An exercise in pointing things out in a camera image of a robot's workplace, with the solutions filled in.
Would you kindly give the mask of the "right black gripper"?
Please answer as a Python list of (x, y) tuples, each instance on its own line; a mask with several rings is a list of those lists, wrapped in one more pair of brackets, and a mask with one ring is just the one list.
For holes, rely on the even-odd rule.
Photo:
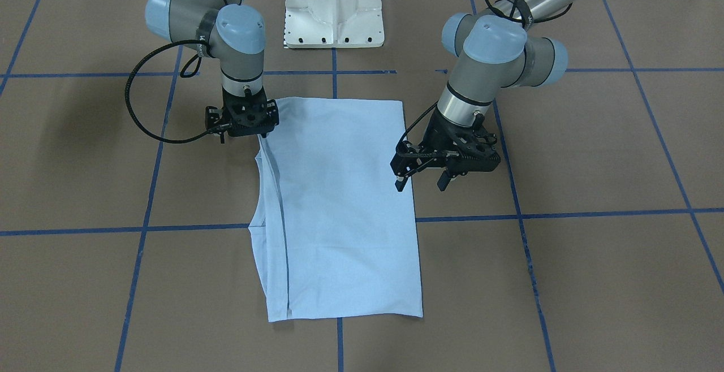
[(249, 91), (243, 89), (242, 94), (237, 96), (228, 91), (226, 88), (222, 88), (222, 99), (223, 117), (245, 117), (248, 115), (254, 115), (255, 117), (261, 117), (267, 115), (267, 96), (263, 86), (259, 88), (259, 91), (253, 92), (251, 88)]

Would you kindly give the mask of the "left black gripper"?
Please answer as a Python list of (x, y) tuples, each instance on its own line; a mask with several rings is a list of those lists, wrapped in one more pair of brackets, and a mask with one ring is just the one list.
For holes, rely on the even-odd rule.
[(391, 170), (395, 174), (395, 188), (405, 189), (411, 176), (429, 167), (444, 167), (448, 152), (463, 155), (481, 155), (481, 143), (473, 134), (472, 127), (463, 127), (446, 119), (434, 109), (423, 137), (423, 151), (416, 149), (397, 150), (391, 159)]

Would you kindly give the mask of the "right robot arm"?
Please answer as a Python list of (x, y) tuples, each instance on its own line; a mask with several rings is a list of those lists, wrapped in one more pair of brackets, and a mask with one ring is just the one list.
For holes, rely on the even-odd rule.
[(184, 42), (197, 55), (218, 59), (222, 89), (232, 110), (261, 111), (265, 22), (245, 0), (148, 0), (148, 29), (170, 42)]

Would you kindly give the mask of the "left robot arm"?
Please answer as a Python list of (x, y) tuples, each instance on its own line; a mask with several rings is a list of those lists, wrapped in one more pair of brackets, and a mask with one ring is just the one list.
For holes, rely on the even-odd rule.
[(441, 168), (438, 188), (458, 176), (491, 172), (499, 165), (497, 136), (484, 127), (485, 115), (503, 88), (556, 83), (568, 68), (568, 52), (551, 38), (531, 37), (536, 24), (566, 13), (576, 0), (484, 0), (479, 14), (455, 14), (441, 42), (456, 56), (440, 98), (426, 113), (423, 140), (401, 136), (391, 159), (398, 191), (427, 168)]

